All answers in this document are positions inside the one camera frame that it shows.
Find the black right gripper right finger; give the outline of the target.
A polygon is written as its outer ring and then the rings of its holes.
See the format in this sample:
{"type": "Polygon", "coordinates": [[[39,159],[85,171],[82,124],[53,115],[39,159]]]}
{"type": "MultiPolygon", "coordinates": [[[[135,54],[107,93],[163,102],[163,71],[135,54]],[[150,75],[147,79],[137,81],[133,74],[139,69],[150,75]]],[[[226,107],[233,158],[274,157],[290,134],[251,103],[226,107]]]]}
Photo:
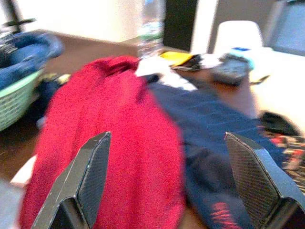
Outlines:
{"type": "Polygon", "coordinates": [[[256,229],[303,229],[305,196],[255,141],[227,132],[225,142],[237,191],[256,229]]]}

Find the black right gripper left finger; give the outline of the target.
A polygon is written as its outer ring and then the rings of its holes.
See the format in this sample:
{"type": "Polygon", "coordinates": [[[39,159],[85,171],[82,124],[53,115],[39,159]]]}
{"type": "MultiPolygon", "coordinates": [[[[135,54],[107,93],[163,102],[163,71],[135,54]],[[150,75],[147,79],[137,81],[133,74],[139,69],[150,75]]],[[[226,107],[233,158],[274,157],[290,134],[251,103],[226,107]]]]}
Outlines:
{"type": "Polygon", "coordinates": [[[91,229],[106,180],[111,133],[90,138],[56,178],[33,229],[91,229]]]}

